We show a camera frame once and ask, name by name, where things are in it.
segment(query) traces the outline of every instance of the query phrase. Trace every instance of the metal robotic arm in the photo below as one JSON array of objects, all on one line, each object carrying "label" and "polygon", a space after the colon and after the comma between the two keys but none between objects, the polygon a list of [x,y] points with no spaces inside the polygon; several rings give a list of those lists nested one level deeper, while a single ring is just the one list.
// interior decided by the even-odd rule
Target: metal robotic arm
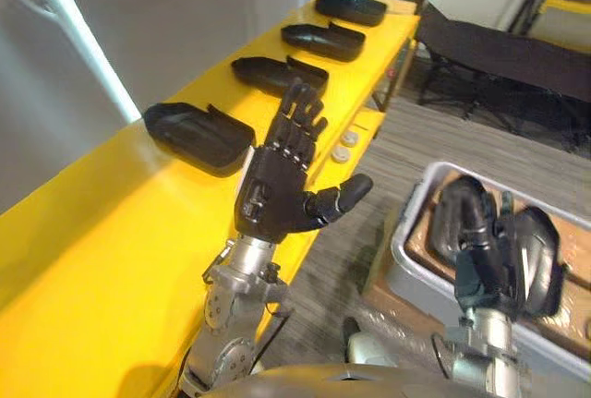
[{"label": "metal robotic arm", "polygon": [[[372,187],[355,175],[340,187],[304,190],[316,139],[327,126],[317,93],[301,81],[285,93],[264,144],[257,147],[235,203],[239,236],[229,241],[204,281],[210,284],[204,321],[190,348],[180,389],[199,396],[245,377],[255,357],[255,334],[269,303],[287,286],[272,263],[289,233],[324,227],[353,209]],[[220,264],[224,259],[227,264]]]}]

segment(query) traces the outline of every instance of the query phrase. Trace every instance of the silver metal part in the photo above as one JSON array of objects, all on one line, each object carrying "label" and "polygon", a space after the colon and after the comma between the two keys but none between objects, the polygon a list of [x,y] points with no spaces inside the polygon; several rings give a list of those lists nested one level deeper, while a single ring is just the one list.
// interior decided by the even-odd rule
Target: silver metal part
[{"label": "silver metal part", "polygon": [[396,360],[385,350],[383,344],[371,333],[358,332],[349,338],[347,345],[349,363],[370,364],[395,368]]},{"label": "silver metal part", "polygon": [[354,147],[359,142],[359,135],[352,130],[347,130],[341,136],[341,142],[345,147]]},{"label": "silver metal part", "polygon": [[246,376],[255,356],[255,335],[267,303],[287,292],[267,276],[275,245],[241,235],[226,265],[210,268],[204,321],[187,356],[179,387],[190,396]]},{"label": "silver metal part", "polygon": [[229,266],[244,274],[259,274],[271,262],[275,245],[241,235],[232,249]]},{"label": "silver metal part", "polygon": [[250,339],[236,338],[228,343],[216,360],[213,382],[225,384],[248,375],[252,367],[254,349],[254,343]]},{"label": "silver metal part", "polygon": [[339,164],[346,163],[351,158],[351,152],[343,146],[335,146],[332,149],[331,157]]},{"label": "silver metal part", "polygon": [[495,309],[468,309],[464,325],[446,331],[456,358],[454,380],[471,384],[503,398],[529,396],[529,370],[516,359],[512,323]]},{"label": "silver metal part", "polygon": [[489,398],[421,369],[355,364],[273,368],[208,393],[211,398]]},{"label": "silver metal part", "polygon": [[446,339],[462,346],[464,352],[481,356],[514,356],[512,323],[505,314],[492,308],[468,309],[465,317],[471,325],[451,327]]}]

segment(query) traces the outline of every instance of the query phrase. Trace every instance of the yellow shelf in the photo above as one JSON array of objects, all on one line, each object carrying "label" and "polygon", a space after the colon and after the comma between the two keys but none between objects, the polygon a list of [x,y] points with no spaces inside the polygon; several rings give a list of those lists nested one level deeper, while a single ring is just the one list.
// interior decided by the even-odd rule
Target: yellow shelf
[{"label": "yellow shelf", "polygon": [[564,12],[579,13],[582,15],[591,14],[591,4],[580,1],[545,0],[544,4],[542,4],[542,7],[539,9],[539,13],[546,13],[549,8],[557,8]]},{"label": "yellow shelf", "polygon": [[[338,184],[362,150],[351,169],[327,161],[330,150],[414,32],[417,17],[387,15],[376,28],[346,24],[368,36],[353,63],[281,43],[281,26],[298,21],[327,19],[304,6],[170,101],[213,103],[253,126],[261,141],[278,100],[237,82],[230,62],[292,54],[323,67],[331,75],[323,97],[329,127],[311,173],[314,187]],[[362,110],[359,122],[366,118],[378,120]],[[364,147],[369,141],[364,137]],[[215,178],[171,158],[137,122],[0,216],[2,395],[126,398],[155,396],[170,386],[199,328],[200,275],[235,234],[237,179]],[[290,235],[278,247],[275,260],[288,283],[315,237]]]}]

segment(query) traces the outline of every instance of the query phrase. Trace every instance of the floor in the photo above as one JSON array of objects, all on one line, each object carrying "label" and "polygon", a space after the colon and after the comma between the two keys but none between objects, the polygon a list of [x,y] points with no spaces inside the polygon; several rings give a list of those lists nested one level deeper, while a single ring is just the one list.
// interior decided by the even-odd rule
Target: floor
[{"label": "floor", "polygon": [[309,251],[287,301],[295,314],[262,358],[266,367],[343,361],[341,325],[344,317],[353,315],[362,330],[374,332],[402,366],[420,365],[439,373],[427,341],[364,305],[359,296],[385,216],[400,210],[429,163],[460,164],[591,219],[591,161],[418,106],[409,78],[409,86],[392,102],[379,135],[357,167],[373,178],[375,186],[353,211],[323,230]]}]

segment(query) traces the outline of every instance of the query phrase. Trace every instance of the black chair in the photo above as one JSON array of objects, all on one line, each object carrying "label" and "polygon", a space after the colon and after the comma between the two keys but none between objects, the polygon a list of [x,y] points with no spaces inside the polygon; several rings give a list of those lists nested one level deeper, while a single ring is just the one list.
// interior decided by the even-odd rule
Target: black chair
[{"label": "black chair", "polygon": [[[528,99],[534,93],[542,93],[560,103],[571,118],[573,142],[578,141],[581,132],[588,135],[588,115],[581,122],[577,108],[583,102],[586,112],[591,103],[591,56],[505,31],[450,20],[431,4],[421,15],[416,38],[426,45],[432,60],[419,104],[463,100],[464,119],[482,106],[509,131],[522,134],[522,123],[512,125],[489,96],[501,89],[504,96],[515,98],[523,121]],[[464,81],[467,77],[469,94],[427,98],[427,90],[441,73]]]}]

